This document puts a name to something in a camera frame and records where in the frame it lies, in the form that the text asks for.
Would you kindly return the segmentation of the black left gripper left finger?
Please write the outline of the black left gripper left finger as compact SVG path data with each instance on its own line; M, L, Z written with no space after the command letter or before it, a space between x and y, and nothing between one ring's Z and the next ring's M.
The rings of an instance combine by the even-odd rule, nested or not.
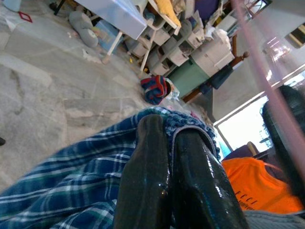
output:
M168 229L171 224L168 141L163 118L150 114L137 127L137 144L124 166L115 229Z

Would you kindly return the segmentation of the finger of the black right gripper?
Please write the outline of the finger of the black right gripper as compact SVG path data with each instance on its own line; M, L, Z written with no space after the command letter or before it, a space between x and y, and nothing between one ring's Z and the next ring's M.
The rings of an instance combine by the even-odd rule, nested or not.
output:
M282 85L279 88L280 93L284 97L292 115L301 127L302 131L305 130L305 96L297 89L288 85ZM268 109L269 103L266 102L262 109L262 118L264 124L269 132L272 143L275 148L275 156L279 161L284 175L288 181L292 193L299 199L305 198L305 183L302 181L293 161L288 154L288 151L283 144L280 135L276 129L275 121L272 120L271 112Z

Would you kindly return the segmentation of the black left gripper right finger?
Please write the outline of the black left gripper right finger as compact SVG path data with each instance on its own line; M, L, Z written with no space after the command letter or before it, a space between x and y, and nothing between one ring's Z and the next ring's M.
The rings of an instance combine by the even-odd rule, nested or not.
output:
M177 229L249 228L223 167L199 131L177 134L172 181Z

